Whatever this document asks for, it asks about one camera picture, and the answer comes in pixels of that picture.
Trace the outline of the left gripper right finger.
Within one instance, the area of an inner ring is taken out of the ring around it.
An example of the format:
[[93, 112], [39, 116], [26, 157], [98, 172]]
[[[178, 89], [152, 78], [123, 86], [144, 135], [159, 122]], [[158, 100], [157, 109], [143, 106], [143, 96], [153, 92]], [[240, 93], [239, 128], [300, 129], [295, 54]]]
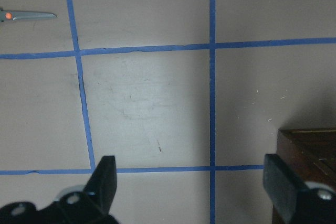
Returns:
[[296, 215], [299, 194], [309, 190], [277, 154], [264, 157], [263, 187], [285, 223], [291, 223]]

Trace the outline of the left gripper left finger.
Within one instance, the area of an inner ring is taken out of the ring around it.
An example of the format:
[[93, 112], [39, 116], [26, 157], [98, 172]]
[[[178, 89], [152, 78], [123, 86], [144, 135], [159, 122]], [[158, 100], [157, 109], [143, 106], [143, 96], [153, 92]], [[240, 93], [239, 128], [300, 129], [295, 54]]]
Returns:
[[117, 168], [115, 156], [103, 156], [83, 192], [100, 208], [103, 214], [108, 214], [117, 191]]

